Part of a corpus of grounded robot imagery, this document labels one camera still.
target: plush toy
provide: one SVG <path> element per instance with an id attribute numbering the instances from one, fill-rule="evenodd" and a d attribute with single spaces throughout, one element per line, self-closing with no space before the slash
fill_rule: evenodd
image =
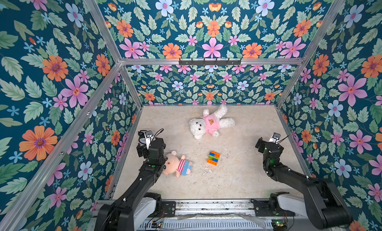
<path id="1" fill-rule="evenodd" d="M 176 151 L 166 154 L 165 164 L 163 165 L 163 173 L 168 176 L 175 172 L 176 177 L 180 175 L 186 176 L 191 173 L 192 162 L 185 160 L 186 156 L 182 155 L 180 160 L 176 157 Z"/>
<path id="2" fill-rule="evenodd" d="M 208 109 L 204 109 L 202 118 L 192 119 L 189 124 L 194 138 L 200 140 L 205 133 L 218 137 L 220 135 L 219 128 L 233 127 L 235 125 L 233 118 L 221 119 L 227 113 L 227 110 L 227 106 L 222 104 L 213 114 L 210 114 Z"/>

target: beige floor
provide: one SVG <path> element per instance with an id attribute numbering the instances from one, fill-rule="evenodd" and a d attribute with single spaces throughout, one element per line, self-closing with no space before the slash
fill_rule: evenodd
<path id="1" fill-rule="evenodd" d="M 270 193 L 287 191 L 300 196 L 297 190 L 273 181 L 262 168 L 262 154 L 255 144 L 261 136 L 269 139 L 276 132 L 286 136 L 274 106 L 229 106 L 223 117 L 233 117 L 236 126 L 220 129 L 220 137 L 205 134 L 202 140 L 195 140 L 189 131 L 188 122 L 201 117 L 203 109 L 213 113 L 217 106 L 147 106 L 144 107 L 137 131 L 146 129 L 159 135 L 167 147 L 165 153 L 175 150 L 178 157 L 186 155 L 193 162 L 191 174 L 175 177 L 162 174 L 150 192 L 162 195 L 163 199 L 247 199 L 269 198 Z M 136 151 L 137 133 L 129 150 L 113 199 L 120 197 L 138 175 L 143 157 Z M 301 172 L 296 155 L 285 139 L 281 162 Z M 218 165 L 206 162 L 209 151 L 221 154 Z"/>

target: orange flower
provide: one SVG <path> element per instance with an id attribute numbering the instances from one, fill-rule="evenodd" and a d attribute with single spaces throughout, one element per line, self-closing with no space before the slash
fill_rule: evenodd
<path id="1" fill-rule="evenodd" d="M 365 74 L 366 78 L 375 78 L 382 72 L 382 55 L 377 55 L 376 57 L 370 56 L 367 61 L 363 62 L 361 73 Z"/>
<path id="2" fill-rule="evenodd" d="M 95 64 L 98 66 L 98 72 L 102 74 L 102 76 L 106 76 L 109 73 L 109 60 L 103 54 L 97 55 L 97 60 L 95 61 Z"/>
<path id="3" fill-rule="evenodd" d="M 350 224 L 350 227 L 349 229 L 351 231 L 366 231 L 365 227 L 364 226 L 361 226 L 361 224 L 354 220 L 351 224 Z"/>
<path id="4" fill-rule="evenodd" d="M 49 59 L 44 59 L 42 64 L 44 65 L 42 71 L 48 74 L 47 77 L 50 80 L 55 79 L 59 82 L 69 73 L 66 62 L 63 62 L 60 56 L 49 55 Z"/>
<path id="5" fill-rule="evenodd" d="M 288 117 L 283 113 L 283 118 L 285 120 L 286 123 L 288 123 Z"/>
<path id="6" fill-rule="evenodd" d="M 149 101 L 154 101 L 155 100 L 155 95 L 151 93 L 146 93 L 144 97 L 149 100 Z"/>
<path id="7" fill-rule="evenodd" d="M 207 93 L 207 95 L 206 95 L 206 99 L 208 99 L 208 100 L 212 100 L 213 99 L 213 97 L 214 97 L 215 95 L 213 94 L 213 93 Z"/>
<path id="8" fill-rule="evenodd" d="M 272 100 L 272 99 L 275 98 L 275 96 L 276 96 L 275 93 L 270 92 L 270 93 L 268 93 L 268 94 L 265 94 L 264 98 L 265 98 L 265 100 Z"/>
<path id="9" fill-rule="evenodd" d="M 316 60 L 314 61 L 313 65 L 313 74 L 316 76 L 321 76 L 322 74 L 326 73 L 327 66 L 329 66 L 329 60 L 327 55 L 320 55 Z"/>
<path id="10" fill-rule="evenodd" d="M 78 211 L 76 215 L 76 219 L 81 219 L 83 212 L 84 212 L 83 210 Z"/>
<path id="11" fill-rule="evenodd" d="M 133 118 L 131 119 L 131 123 L 134 123 L 136 118 L 137 118 L 137 114 L 134 114 Z"/>
<path id="12" fill-rule="evenodd" d="M 220 25 L 218 25 L 216 20 L 213 20 L 210 22 L 210 24 L 207 26 L 207 33 L 211 35 L 211 37 L 215 37 L 219 34 Z"/>
<path id="13" fill-rule="evenodd" d="M 294 36 L 295 37 L 303 36 L 304 34 L 308 33 L 308 29 L 310 29 L 311 26 L 312 25 L 311 25 L 310 20 L 308 20 L 308 21 L 306 21 L 306 20 L 301 21 L 301 23 L 298 23 L 296 25 L 296 28 L 293 30 Z"/>
<path id="14" fill-rule="evenodd" d="M 120 138 L 121 138 L 120 132 L 118 130 L 114 131 L 112 135 L 113 146 L 116 146 L 118 144 Z"/>
<path id="15" fill-rule="evenodd" d="M 131 28 L 130 23 L 126 23 L 126 21 L 122 20 L 117 22 L 117 30 L 124 37 L 132 37 L 134 34 L 133 29 Z"/>
<path id="16" fill-rule="evenodd" d="M 113 3 L 109 3 L 108 4 L 109 8 L 112 10 L 112 11 L 116 11 L 117 10 L 117 6 Z"/>
<path id="17" fill-rule="evenodd" d="M 321 2 L 317 2 L 316 4 L 314 4 L 313 6 L 313 10 L 316 11 L 318 10 L 320 7 L 321 7 L 322 3 Z"/>
<path id="18" fill-rule="evenodd" d="M 196 23 L 196 27 L 202 28 L 203 27 L 203 22 L 199 21 L 198 23 Z"/>
<path id="19" fill-rule="evenodd" d="M 225 22 L 224 26 L 225 26 L 226 28 L 231 28 L 231 27 L 232 27 L 232 23 L 231 23 L 230 21 L 227 20 L 227 21 Z"/>
<path id="20" fill-rule="evenodd" d="M 109 186 L 110 186 L 110 182 L 112 181 L 112 178 L 113 178 L 113 175 L 111 174 L 106 181 L 105 192 L 109 190 Z"/>
<path id="21" fill-rule="evenodd" d="M 310 131 L 304 130 L 301 134 L 301 138 L 303 139 L 304 142 L 308 143 L 310 142 L 312 138 L 312 134 L 310 134 Z"/>
<path id="22" fill-rule="evenodd" d="M 180 59 L 180 55 L 182 54 L 182 51 L 179 50 L 178 45 L 169 43 L 169 45 L 165 45 L 163 49 L 164 49 L 163 55 L 166 56 L 166 59 Z"/>
<path id="23" fill-rule="evenodd" d="M 19 143 L 20 151 L 26 152 L 24 157 L 33 160 L 37 155 L 37 160 L 44 160 L 53 150 L 54 144 L 57 143 L 57 136 L 51 128 L 45 130 L 44 126 L 35 126 L 34 132 L 27 130 L 22 137 L 27 140 Z"/>
<path id="24" fill-rule="evenodd" d="M 245 50 L 243 50 L 243 58 L 245 59 L 257 59 L 259 55 L 262 53 L 261 45 L 257 45 L 257 43 L 252 43 L 251 45 L 247 45 Z"/>

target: floral wallpaper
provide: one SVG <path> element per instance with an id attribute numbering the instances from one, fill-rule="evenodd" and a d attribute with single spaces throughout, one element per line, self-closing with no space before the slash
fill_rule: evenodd
<path id="1" fill-rule="evenodd" d="M 171 59 L 301 57 L 333 1 L 97 0 L 122 56 Z"/>
<path id="2" fill-rule="evenodd" d="M 0 219 L 114 62 L 82 0 L 0 0 Z M 86 230 L 134 121 L 120 74 L 18 230 Z"/>
<path id="3" fill-rule="evenodd" d="M 312 175 L 344 197 L 351 231 L 382 228 L 381 9 L 347 0 L 282 108 Z"/>

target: aluminum frame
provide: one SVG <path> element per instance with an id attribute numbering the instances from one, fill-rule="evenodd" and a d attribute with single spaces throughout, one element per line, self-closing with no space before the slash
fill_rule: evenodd
<path id="1" fill-rule="evenodd" d="M 303 55 L 303 63 L 294 71 L 294 74 L 290 78 L 287 86 L 283 91 L 283 95 L 281 95 L 281 98 L 277 102 L 277 108 L 281 109 L 285 100 L 291 93 L 294 85 L 300 78 L 301 73 L 308 65 L 309 60 L 314 55 L 314 52 L 316 51 L 318 45 L 321 43 L 329 27 L 332 25 L 334 19 L 337 17 L 337 14 L 340 12 L 340 9 L 345 4 L 345 2 L 346 0 L 334 0 L 332 5 L 329 7 L 325 17 L 322 20 L 320 28 L 318 28 L 317 33 L 315 34 L 313 40 L 310 42 L 308 48 L 306 49 Z"/>

